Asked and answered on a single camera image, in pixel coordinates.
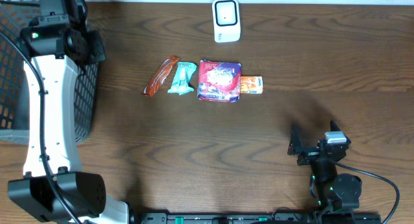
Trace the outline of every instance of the wooden table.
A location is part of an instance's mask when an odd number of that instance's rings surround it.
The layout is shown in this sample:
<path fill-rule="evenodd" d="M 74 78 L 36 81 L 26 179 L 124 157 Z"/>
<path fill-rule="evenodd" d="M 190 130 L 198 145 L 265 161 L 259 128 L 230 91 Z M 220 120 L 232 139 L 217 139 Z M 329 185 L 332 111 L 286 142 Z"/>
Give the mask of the wooden table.
<path fill-rule="evenodd" d="M 287 155 L 290 125 L 313 146 L 329 120 L 352 140 L 349 166 L 401 191 L 390 223 L 414 222 L 414 12 L 410 6 L 241 5 L 242 36 L 213 40 L 211 5 L 90 3 L 105 41 L 84 170 L 139 211 L 271 212 L 317 205 L 310 168 Z M 141 92 L 169 55 L 184 62 L 240 62 L 265 92 L 234 104 Z M 197 86 L 195 73 L 191 84 Z M 0 146 L 0 219 L 33 219 L 7 196 L 27 146 Z M 340 173 L 352 173 L 338 169 Z M 364 175 L 361 209 L 384 219 L 395 192 Z"/>

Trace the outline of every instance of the orange box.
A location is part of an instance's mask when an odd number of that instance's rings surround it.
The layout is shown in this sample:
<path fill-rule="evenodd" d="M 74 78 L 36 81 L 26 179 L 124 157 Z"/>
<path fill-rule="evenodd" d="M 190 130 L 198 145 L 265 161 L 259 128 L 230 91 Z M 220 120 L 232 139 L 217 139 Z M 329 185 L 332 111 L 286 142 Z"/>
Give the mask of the orange box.
<path fill-rule="evenodd" d="M 262 77 L 261 76 L 242 76 L 240 93 L 243 93 L 243 94 L 263 93 Z"/>

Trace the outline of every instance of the candy wrapper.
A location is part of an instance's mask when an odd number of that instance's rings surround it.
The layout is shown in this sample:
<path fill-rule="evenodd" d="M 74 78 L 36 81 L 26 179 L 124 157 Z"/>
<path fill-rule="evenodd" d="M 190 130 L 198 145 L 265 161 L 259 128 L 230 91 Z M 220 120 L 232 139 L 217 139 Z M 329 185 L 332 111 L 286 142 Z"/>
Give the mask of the candy wrapper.
<path fill-rule="evenodd" d="M 179 62 L 177 66 L 177 72 L 171 84 L 171 89 L 168 90 L 168 93 L 178 93 L 183 95 L 194 91 L 194 88 L 190 87 L 191 76 L 197 69 L 197 66 L 194 63 L 190 62 Z"/>
<path fill-rule="evenodd" d="M 242 94 L 263 93 L 262 77 L 261 76 L 242 76 L 240 93 Z"/>
<path fill-rule="evenodd" d="M 240 98 L 241 64 L 200 62 L 198 97 L 200 100 L 236 102 Z"/>
<path fill-rule="evenodd" d="M 179 57 L 169 56 L 158 69 L 157 73 L 154 74 L 151 81 L 149 81 L 142 94 L 150 97 L 153 96 L 160 89 L 161 85 L 179 60 Z"/>

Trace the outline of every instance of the white device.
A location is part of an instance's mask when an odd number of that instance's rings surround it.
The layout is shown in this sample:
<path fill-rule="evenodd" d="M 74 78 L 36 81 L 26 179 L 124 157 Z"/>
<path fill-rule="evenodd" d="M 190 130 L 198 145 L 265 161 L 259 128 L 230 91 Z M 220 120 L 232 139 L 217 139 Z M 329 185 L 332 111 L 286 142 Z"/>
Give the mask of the white device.
<path fill-rule="evenodd" d="M 43 86 L 47 91 L 45 146 L 49 156 L 50 173 L 56 175 L 59 167 L 66 167 L 68 172 L 81 172 L 82 163 L 75 141 L 73 104 L 79 68 L 68 56 L 63 59 L 56 59 L 55 55 L 36 56 L 32 58 L 32 64 L 43 77 Z M 45 175 L 45 169 L 39 160 L 39 85 L 26 63 L 23 68 L 28 81 L 30 102 L 30 139 L 23 175 L 30 172 L 32 177 L 38 177 Z M 105 209 L 98 218 L 85 216 L 79 219 L 99 224 L 128 224 L 129 208 L 126 203 L 106 195 Z"/>
<path fill-rule="evenodd" d="M 217 43 L 240 39 L 239 3 L 236 0 L 215 0 L 213 8 L 214 40 Z"/>

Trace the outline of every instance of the basket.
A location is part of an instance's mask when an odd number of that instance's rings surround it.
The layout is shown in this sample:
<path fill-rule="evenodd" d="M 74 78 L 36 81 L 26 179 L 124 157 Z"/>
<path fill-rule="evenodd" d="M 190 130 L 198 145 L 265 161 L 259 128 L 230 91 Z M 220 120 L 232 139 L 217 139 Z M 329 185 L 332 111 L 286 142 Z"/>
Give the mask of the basket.
<path fill-rule="evenodd" d="M 39 0 L 2 0 L 38 3 Z M 38 7 L 0 5 L 0 30 L 16 41 L 20 30 L 40 15 Z M 98 64 L 85 67 L 74 91 L 75 140 L 83 142 L 91 128 Z M 28 144 L 29 95 L 23 59 L 0 37 L 0 140 Z"/>

